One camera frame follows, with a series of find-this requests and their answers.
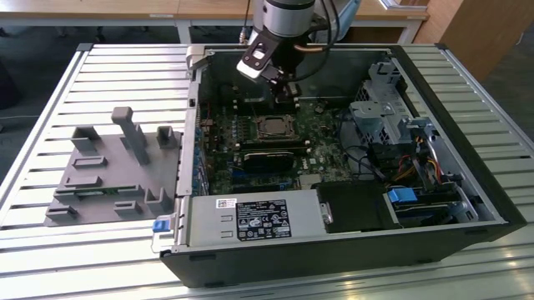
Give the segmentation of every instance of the workbench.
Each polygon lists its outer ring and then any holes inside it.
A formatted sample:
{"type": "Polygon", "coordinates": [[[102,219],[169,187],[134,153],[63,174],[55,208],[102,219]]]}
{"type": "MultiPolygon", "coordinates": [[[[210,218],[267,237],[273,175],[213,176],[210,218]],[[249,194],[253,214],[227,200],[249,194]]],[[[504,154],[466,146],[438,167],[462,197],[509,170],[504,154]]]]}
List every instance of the workbench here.
{"type": "MultiPolygon", "coordinates": [[[[191,26],[243,26],[247,1],[181,0],[177,27],[181,43],[190,44],[191,26]]],[[[249,13],[253,25],[254,2],[249,13]]],[[[412,43],[422,22],[429,15],[424,11],[389,11],[380,0],[362,0],[351,27],[404,28],[400,44],[412,43]]]]}
{"type": "MultiPolygon", "coordinates": [[[[0,0],[0,27],[175,26],[181,43],[190,44],[191,26],[243,26],[246,5],[246,0],[0,0]]],[[[380,0],[363,0],[351,26],[404,28],[400,43],[412,43],[428,18],[426,12],[389,11],[380,0]]]]}
{"type": "MultiPolygon", "coordinates": [[[[533,293],[533,142],[450,51],[434,45],[404,48],[529,221],[525,228],[437,263],[189,289],[151,251],[153,220],[43,227],[75,126],[119,133],[111,123],[115,106],[137,111],[134,122],[146,133],[163,125],[181,131],[185,125],[186,45],[98,44],[75,53],[0,186],[0,298],[346,299],[365,294],[377,299],[496,299],[533,293]]],[[[425,116],[424,102],[416,93],[409,96],[425,116]]],[[[163,247],[171,244],[163,239],[163,247]]]]}

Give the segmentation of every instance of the aluminum table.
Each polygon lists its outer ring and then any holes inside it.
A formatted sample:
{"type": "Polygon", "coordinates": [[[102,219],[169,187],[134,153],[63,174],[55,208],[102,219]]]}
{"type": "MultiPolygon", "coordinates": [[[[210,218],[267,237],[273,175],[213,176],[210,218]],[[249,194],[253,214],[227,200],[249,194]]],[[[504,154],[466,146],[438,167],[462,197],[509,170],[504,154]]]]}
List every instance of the aluminum table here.
{"type": "MultiPolygon", "coordinates": [[[[0,299],[516,299],[534,293],[534,145],[453,54],[434,45],[405,49],[529,221],[498,241],[413,267],[189,289],[151,250],[153,221],[43,227],[75,126],[117,134],[113,108],[131,106],[146,133],[165,124],[183,129],[186,47],[79,48],[0,187],[0,299]]],[[[425,115],[416,94],[412,100],[425,115]]]]}

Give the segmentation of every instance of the floor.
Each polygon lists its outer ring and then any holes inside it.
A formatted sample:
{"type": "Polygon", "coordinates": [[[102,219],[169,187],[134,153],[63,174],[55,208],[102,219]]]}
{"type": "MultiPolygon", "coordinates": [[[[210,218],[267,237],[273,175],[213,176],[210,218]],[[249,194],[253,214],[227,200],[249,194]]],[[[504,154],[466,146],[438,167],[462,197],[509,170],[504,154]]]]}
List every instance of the floor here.
{"type": "MultiPolygon", "coordinates": [[[[95,27],[68,27],[59,37],[52,27],[7,27],[10,37],[0,37],[0,61],[23,93],[20,103],[0,110],[0,182],[11,168],[26,138],[46,106],[79,43],[95,42],[95,27]]],[[[177,29],[106,27],[107,43],[178,43],[177,29]]],[[[193,29],[195,43],[235,43],[239,28],[193,29]]],[[[522,42],[510,50],[500,66],[482,83],[516,122],[534,138],[534,25],[522,42]]]]}

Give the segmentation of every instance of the warning label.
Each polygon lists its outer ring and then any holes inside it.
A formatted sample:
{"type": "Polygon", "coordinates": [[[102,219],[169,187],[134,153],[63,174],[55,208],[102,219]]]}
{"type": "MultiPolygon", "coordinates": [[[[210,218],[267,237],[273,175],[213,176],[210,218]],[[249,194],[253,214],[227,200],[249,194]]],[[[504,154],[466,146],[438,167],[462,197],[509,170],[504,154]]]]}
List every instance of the warning label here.
{"type": "Polygon", "coordinates": [[[242,242],[291,237],[286,200],[237,203],[235,214],[242,242]]]}

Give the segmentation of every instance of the blue latch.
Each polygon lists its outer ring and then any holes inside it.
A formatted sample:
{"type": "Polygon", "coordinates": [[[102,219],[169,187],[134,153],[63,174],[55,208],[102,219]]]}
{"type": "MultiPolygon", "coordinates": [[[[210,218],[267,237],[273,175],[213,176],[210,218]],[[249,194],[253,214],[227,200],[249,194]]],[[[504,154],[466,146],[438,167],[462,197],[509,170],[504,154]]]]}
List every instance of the blue latch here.
{"type": "Polygon", "coordinates": [[[388,192],[388,196],[390,197],[390,201],[396,202],[414,202],[418,200],[416,196],[414,190],[409,187],[404,187],[400,189],[393,189],[388,192]]]}
{"type": "Polygon", "coordinates": [[[167,233],[171,231],[171,220],[157,220],[153,225],[154,233],[167,233]]]}

